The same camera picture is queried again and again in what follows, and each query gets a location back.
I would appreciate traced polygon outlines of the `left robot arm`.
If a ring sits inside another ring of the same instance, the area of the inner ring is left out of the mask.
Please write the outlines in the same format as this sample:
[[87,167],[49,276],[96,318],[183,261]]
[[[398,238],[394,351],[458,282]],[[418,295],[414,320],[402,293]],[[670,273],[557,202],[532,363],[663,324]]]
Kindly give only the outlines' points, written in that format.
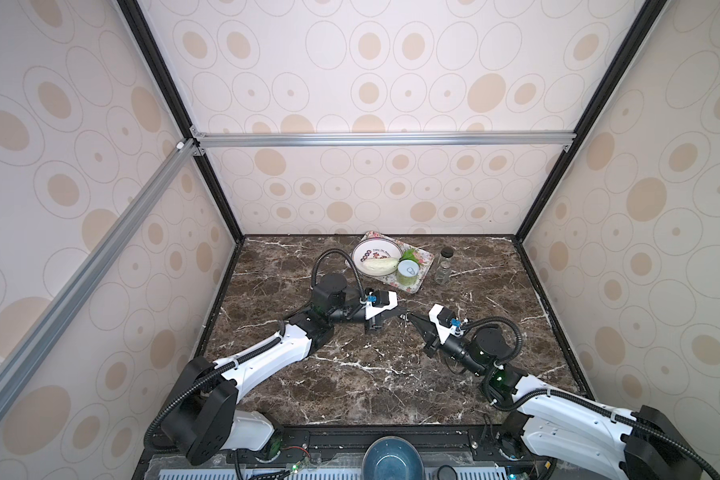
[[337,325],[355,323],[366,332],[377,331],[399,305],[393,291],[350,286],[341,273],[320,275],[331,255],[352,259],[341,249],[324,251],[311,271],[309,299],[279,320],[272,336],[235,355],[215,361],[200,356],[185,365],[146,429],[147,452],[180,453],[193,466],[224,450],[248,450],[265,461],[277,457],[282,428],[263,413],[238,410],[240,401],[279,371],[315,354]]

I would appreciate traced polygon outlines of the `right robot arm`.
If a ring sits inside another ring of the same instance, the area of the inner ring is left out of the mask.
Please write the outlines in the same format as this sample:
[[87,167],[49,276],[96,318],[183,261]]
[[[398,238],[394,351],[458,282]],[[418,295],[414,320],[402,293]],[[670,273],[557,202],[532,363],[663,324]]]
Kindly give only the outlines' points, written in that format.
[[507,417],[495,438],[502,455],[549,457],[608,479],[719,478],[666,415],[642,406],[613,407],[553,387],[512,365],[523,337],[511,320],[458,320],[441,305],[405,314],[425,342],[480,378],[489,405]]

